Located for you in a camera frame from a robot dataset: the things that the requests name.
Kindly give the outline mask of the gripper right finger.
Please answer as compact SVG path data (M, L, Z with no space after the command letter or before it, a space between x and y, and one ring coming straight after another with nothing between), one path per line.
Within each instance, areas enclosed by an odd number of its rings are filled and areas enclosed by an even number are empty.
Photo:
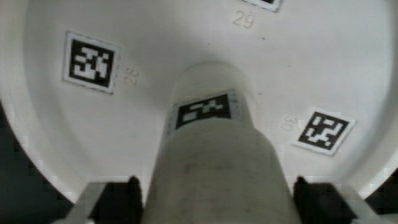
M349 185L312 183L299 176L294 201L303 224L398 224L398 212L381 215Z

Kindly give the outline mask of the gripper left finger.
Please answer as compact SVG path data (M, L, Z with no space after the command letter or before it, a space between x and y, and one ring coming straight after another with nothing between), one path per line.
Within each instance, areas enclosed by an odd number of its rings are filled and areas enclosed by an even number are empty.
M145 213L141 181L88 184L68 215L56 224L141 224Z

